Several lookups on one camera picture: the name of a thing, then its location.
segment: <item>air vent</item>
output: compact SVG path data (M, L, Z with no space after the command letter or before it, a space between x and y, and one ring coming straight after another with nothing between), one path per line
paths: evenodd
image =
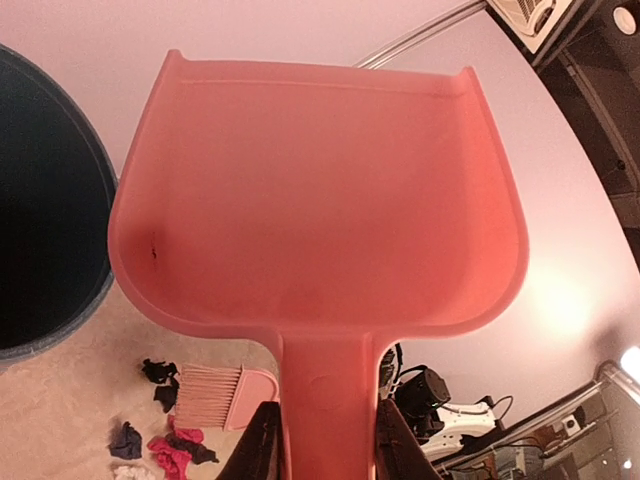
M488 0L507 25L535 53L573 0Z

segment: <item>dustpan handle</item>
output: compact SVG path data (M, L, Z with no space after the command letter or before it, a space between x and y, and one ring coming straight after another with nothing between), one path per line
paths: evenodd
M377 366L359 338L284 342L282 415L288 480L372 480Z

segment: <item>pink cloth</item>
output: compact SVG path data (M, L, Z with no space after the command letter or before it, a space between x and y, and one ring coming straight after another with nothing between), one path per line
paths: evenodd
M202 430L174 429L173 415L169 415L169 427L183 440L191 440L195 443L202 443L204 440ZM166 480L187 480L187 465L191 461L189 452L171 448L163 437L154 438L147 447L155 453L156 463L165 471Z

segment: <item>beige carpet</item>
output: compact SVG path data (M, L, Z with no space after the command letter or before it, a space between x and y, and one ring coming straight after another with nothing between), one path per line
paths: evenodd
M0 479L107 480L118 465L145 465L164 478L146 448L167 431L153 401L155 386L140 372L152 360L265 368L276 363L249 341L202 340L169 332L144 318L114 286L98 312L70 339L0 375ZM124 421L142 434L143 458L126 462L107 450ZM220 464L191 464L189 480L215 479L240 434L205 430Z

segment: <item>pink brush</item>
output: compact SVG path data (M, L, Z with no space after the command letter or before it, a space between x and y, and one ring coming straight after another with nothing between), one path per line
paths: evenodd
M263 370L183 365L177 428L244 430L262 402L278 400L278 381Z
M487 324L528 259L471 69L190 62L176 51L131 146L109 252L153 321L274 353L296 480L373 478L387 347Z

